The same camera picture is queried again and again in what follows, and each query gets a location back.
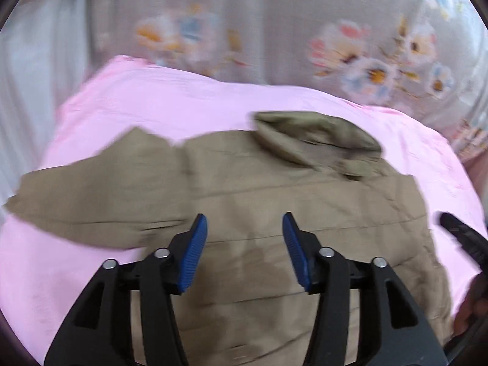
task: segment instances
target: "blue gripper pad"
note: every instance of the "blue gripper pad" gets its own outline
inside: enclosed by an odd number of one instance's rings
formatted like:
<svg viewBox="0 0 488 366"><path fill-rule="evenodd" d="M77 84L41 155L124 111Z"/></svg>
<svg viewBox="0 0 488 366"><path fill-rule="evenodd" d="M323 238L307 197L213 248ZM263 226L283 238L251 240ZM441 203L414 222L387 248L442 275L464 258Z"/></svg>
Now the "blue gripper pad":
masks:
<svg viewBox="0 0 488 366"><path fill-rule="evenodd" d="M282 230L298 283L308 292L311 289L308 260L299 240L300 229L290 212L283 216Z"/></svg>
<svg viewBox="0 0 488 366"><path fill-rule="evenodd" d="M207 218L202 214L198 215L189 233L191 234L191 239L180 261L178 289L181 293L184 293L191 286L195 276L195 271L207 240Z"/></svg>

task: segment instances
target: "wrinkled fabric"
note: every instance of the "wrinkled fabric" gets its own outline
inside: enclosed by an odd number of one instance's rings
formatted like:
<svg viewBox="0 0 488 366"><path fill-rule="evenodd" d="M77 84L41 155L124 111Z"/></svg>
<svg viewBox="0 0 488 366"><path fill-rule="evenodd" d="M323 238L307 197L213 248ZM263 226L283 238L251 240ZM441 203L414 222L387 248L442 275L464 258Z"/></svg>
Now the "wrinkled fabric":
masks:
<svg viewBox="0 0 488 366"><path fill-rule="evenodd" d="M415 177L437 257L448 272L454 314L479 270L436 224L436 212L453 213L486 236L483 209L447 141L395 110L360 106L300 87L228 84L119 56L60 107L54 140L39 168L95 156L134 126L171 144L209 132L249 131L253 129L249 115L262 110L317 111L344 118L377 139L383 158L397 171ZM106 259L131 263L140 256L141 249L96 248L67 241L9 213L0 233L0 308L42 364L64 317L100 265ZM195 338L205 345L207 337L195 331ZM283 359L293 355L293 345ZM238 348L234 353L245 355Z"/></svg>
<svg viewBox="0 0 488 366"><path fill-rule="evenodd" d="M102 225L104 233L94 233L99 245L133 248L142 245L144 226L130 227L133 243L129 243L130 233L124 231L128 218L112 211L124 211L130 217L136 206L146 217L142 211L164 211L161 200L166 199L168 205L172 196L179 206L181 193L175 193L175 185L179 188L186 178L184 188L189 187L186 196L192 209L206 215L209 224L192 288L182 300L175 299L180 303L175 315L181 338L192 364L224 366L263 357L277 364L279 353L295 340L301 340L297 351L304 357L307 340L303 338L313 328L310 310L316 309L317 297L301 293L296 282L281 233L282 215L287 211L302 229L347 258L385 257L424 310L439 341L446 341L450 336L447 276L435 256L414 178L396 172L380 158L379 143L342 118L316 112L267 112L257 113L254 120L253 132L203 135L188 140L181 152L168 150L164 139L132 130L91 159L26 175L19 190L24 197L13 205L31 211L39 199L49 201L44 202L48 205L44 214L50 216L52 209L68 224L74 222L74 228L81 219L93 220L96 210L100 221L108 221ZM140 167L135 179L128 176L134 166ZM58 200L42 196L53 194L51 186L69 189L72 182L84 183L88 191L67 191ZM94 206L86 208L90 202ZM72 205L79 205L74 216ZM28 214L18 216L38 224ZM77 241L71 227L66 232ZM162 225L158 229L168 233ZM152 242L154 248L167 244L168 236L162 237L164 243ZM262 299L267 301L260 309L241 305ZM215 318L222 307L230 312ZM259 321L262 313L274 314L273 322ZM354 329L359 319L357 312L352 315ZM233 325L236 316L238 323ZM291 327L297 319L302 322ZM210 338L205 347L195 343L195 330ZM229 352L237 346L246 355L231 361ZM348 363L355 352L356 347L350 346Z"/></svg>
<svg viewBox="0 0 488 366"><path fill-rule="evenodd" d="M135 128L98 156L27 173L6 208L38 228L78 243L147 246L188 215L181 161L164 140ZM177 234L178 229L167 230Z"/></svg>

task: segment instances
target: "floral curtain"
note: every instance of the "floral curtain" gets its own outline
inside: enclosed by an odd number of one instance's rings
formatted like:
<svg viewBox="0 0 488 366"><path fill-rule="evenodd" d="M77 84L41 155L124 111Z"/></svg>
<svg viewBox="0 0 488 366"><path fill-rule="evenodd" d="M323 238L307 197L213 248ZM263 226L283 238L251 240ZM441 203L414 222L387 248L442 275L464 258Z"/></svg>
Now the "floral curtain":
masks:
<svg viewBox="0 0 488 366"><path fill-rule="evenodd" d="M488 31L469 0L92 0L99 64L126 54L223 81L398 109L467 162L488 148Z"/></svg>

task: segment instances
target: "bed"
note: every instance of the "bed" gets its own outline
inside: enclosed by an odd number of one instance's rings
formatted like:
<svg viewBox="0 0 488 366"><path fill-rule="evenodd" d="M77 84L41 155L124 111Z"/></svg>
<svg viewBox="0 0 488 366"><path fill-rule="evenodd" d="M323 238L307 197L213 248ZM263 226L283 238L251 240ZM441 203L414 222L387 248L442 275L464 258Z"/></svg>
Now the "bed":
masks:
<svg viewBox="0 0 488 366"><path fill-rule="evenodd" d="M379 140L395 169L416 177L437 255L447 269L454 313L478 270L435 224L436 212L453 213L486 236L484 213L448 142L393 109L360 106L301 87L223 83L119 56L60 108L54 139L40 168L90 157L133 126L181 142L207 132L249 130L249 114L263 109L345 118ZM12 215L0 235L0 308L41 364L69 308L103 261L128 263L141 255L139 249L81 246Z"/></svg>

